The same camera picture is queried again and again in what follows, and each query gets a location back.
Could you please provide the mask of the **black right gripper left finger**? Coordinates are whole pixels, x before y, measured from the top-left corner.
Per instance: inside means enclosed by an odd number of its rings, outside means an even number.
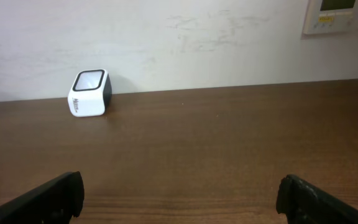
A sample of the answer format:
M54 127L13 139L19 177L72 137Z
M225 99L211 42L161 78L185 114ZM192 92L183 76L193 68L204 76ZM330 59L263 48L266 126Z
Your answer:
M0 206L0 224L69 223L83 209L80 172L67 172Z

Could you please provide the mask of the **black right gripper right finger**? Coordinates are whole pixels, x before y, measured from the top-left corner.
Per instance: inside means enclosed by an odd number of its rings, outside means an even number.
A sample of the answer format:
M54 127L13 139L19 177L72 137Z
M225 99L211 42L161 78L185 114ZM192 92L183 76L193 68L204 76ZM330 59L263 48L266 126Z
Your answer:
M288 224L358 224L358 210L289 174L279 185L276 211Z

